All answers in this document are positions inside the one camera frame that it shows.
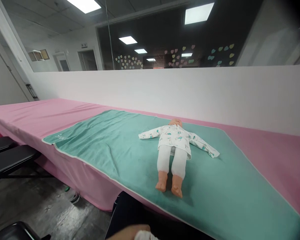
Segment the fluorescent light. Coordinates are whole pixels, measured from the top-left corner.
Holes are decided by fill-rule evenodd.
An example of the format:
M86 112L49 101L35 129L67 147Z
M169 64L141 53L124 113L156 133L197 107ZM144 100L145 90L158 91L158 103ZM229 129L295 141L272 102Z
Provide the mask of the fluorescent light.
M92 12L101 8L94 0L68 0L68 2L75 5L84 13Z
M141 54L141 53L147 53L147 51L144 50L144 49L136 49L135 51L136 51L137 53L139 53L139 54Z
M206 21L210 15L213 5L214 3L209 3L199 7L187 9L184 25Z
M133 37L129 36L129 37L124 37L124 38L119 38L122 42L124 42L125 44L133 44L133 43L137 43L136 40L133 39Z
M192 53L182 53L181 57L191 57Z

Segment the pink table cover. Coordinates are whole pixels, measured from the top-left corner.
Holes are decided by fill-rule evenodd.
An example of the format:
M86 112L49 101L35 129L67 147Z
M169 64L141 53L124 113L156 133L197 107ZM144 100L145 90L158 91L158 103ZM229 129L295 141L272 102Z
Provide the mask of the pink table cover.
M117 109L171 119L144 111L127 110L65 99L51 99L0 106L0 136L9 136L44 154L38 163L74 188L96 207L110 211L117 195L126 191L146 206L157 207L111 181L76 158L58 152L42 138L103 111ZM300 137L180 118L183 122L224 130L257 170L300 214Z

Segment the doll head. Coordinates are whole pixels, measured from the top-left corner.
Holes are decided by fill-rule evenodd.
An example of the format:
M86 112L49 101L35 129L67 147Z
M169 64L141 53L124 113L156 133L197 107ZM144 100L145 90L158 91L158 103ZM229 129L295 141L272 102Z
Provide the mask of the doll head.
M181 122L181 120L178 119L178 118L174 118L174 119L172 119L172 120L169 122L169 125L173 125L173 124L179 125L180 127L182 127L182 122Z

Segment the gray floor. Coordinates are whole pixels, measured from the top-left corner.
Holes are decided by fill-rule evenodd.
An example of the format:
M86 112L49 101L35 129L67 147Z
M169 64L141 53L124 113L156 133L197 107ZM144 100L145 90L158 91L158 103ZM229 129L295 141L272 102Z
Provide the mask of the gray floor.
M27 171L20 169L19 174ZM103 240L111 214L82 198L72 205L64 189L56 178L1 179L0 230L23 221L40 237L51 234L52 240Z

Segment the teal towel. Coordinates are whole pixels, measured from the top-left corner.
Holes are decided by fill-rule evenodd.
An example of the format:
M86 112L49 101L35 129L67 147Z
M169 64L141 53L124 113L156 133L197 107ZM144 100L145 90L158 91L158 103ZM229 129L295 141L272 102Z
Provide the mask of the teal towel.
M196 133L220 156L213 159L191 145L183 198L174 196L169 185L165 193L156 190L159 139L140 140L138 134L168 123L163 118L110 110L43 141L215 239L300 237L300 216L220 129L184 123L185 130Z

